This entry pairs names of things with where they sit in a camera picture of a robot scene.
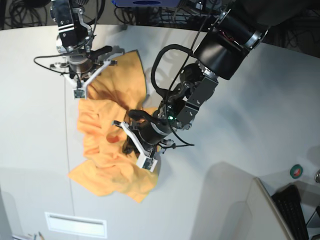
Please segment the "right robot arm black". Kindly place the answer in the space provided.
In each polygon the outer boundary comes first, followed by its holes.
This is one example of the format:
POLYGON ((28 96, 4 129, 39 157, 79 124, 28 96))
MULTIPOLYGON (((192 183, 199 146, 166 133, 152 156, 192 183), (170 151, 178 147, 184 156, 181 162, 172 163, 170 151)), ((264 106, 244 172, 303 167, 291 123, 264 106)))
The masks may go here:
POLYGON ((51 18, 58 26, 56 49, 59 56, 65 58, 65 63, 53 63, 50 69, 61 69, 71 79, 83 82, 103 65, 99 57, 113 50, 109 45, 92 49, 97 23, 105 10, 106 2, 97 2, 96 16, 88 22, 84 20, 87 3, 87 0, 53 0, 50 7, 51 18))

